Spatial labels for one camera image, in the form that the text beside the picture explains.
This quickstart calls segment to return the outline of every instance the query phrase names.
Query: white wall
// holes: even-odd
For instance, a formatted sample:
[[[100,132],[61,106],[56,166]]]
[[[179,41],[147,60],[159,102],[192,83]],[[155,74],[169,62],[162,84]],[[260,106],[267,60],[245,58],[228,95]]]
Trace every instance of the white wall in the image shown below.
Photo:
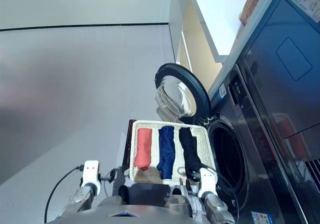
[[[169,22],[170,0],[0,0],[0,29]]]
[[[0,183],[14,174],[0,185],[0,223],[40,224],[65,173],[85,160],[99,160],[102,175],[121,166],[129,119],[159,119],[154,79],[174,61],[169,27],[2,31],[0,52]],[[80,177],[56,189],[49,221]]]

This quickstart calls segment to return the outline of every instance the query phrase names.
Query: wicker basket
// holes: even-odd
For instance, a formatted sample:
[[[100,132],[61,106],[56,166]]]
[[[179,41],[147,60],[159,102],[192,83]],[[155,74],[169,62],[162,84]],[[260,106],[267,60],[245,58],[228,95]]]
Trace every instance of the wicker basket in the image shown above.
[[[239,16],[239,19],[244,26],[247,24],[248,19],[254,12],[254,9],[257,6],[258,2],[259,0],[246,0],[243,10]]]
[[[158,130],[163,126],[173,126],[173,140],[175,146],[175,160],[173,163],[172,179],[160,178],[160,172],[157,169],[159,163],[159,132]],[[131,138],[131,153],[130,153],[130,179],[136,183],[155,183],[166,185],[185,185],[186,173],[185,173],[185,159],[184,150],[179,141],[179,129],[190,128],[191,134],[196,137],[197,140],[197,154],[201,162],[209,167],[216,168],[214,158],[208,138],[207,130],[198,125],[187,125],[165,121],[149,121],[138,120],[133,123],[132,126],[132,138]],[[152,144],[151,144],[151,163],[148,170],[142,171],[134,166],[134,160],[137,154],[137,133],[139,128],[152,129]]]

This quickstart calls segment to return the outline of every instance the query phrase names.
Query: folded towel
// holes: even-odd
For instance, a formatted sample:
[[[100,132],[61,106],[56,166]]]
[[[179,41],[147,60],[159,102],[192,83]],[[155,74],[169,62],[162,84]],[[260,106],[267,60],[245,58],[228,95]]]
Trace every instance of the folded towel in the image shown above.
[[[197,154],[197,138],[192,136],[189,127],[182,127],[179,130],[179,140],[183,148],[184,168],[188,179],[198,180],[194,178],[194,172],[198,173],[200,168],[206,165],[201,163]]]
[[[152,129],[139,128],[137,134],[136,156],[134,166],[145,171],[151,163]]]
[[[176,150],[174,143],[174,127],[165,125],[159,129],[159,164],[161,179],[171,179],[175,162]]]

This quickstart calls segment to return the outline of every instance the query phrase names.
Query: washing machine door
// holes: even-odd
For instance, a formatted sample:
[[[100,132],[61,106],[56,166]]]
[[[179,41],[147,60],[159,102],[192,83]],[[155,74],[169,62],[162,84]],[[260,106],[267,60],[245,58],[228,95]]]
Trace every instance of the washing machine door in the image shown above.
[[[175,63],[162,65],[155,74],[157,113],[163,121],[198,124],[209,117],[209,96],[188,69]]]

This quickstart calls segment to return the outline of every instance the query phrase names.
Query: cable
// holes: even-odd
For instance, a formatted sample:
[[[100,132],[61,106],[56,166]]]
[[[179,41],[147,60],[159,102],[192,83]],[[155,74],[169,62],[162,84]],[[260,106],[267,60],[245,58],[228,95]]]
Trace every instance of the cable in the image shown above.
[[[52,189],[50,195],[49,195],[49,198],[48,200],[46,201],[46,205],[45,205],[45,210],[44,210],[44,223],[47,223],[47,214],[48,214],[48,207],[49,207],[49,203],[50,203],[50,200],[56,190],[56,188],[58,187],[58,185],[63,181],[63,179],[65,179],[70,173],[72,173],[73,171],[75,170],[80,170],[80,171],[83,171],[84,169],[84,166],[83,165],[80,165],[80,166],[77,166],[75,168],[73,168],[71,171],[69,171],[67,174],[65,174],[58,182],[57,184],[55,184],[54,188]]]
[[[232,194],[234,196],[235,202],[236,202],[236,220],[235,220],[235,224],[238,223],[239,220],[239,202],[238,202],[238,197],[236,195],[235,190],[233,189],[232,185],[230,184],[230,182],[219,172],[217,172],[217,170],[207,166],[208,169],[211,169],[212,171],[214,171],[232,190]]]

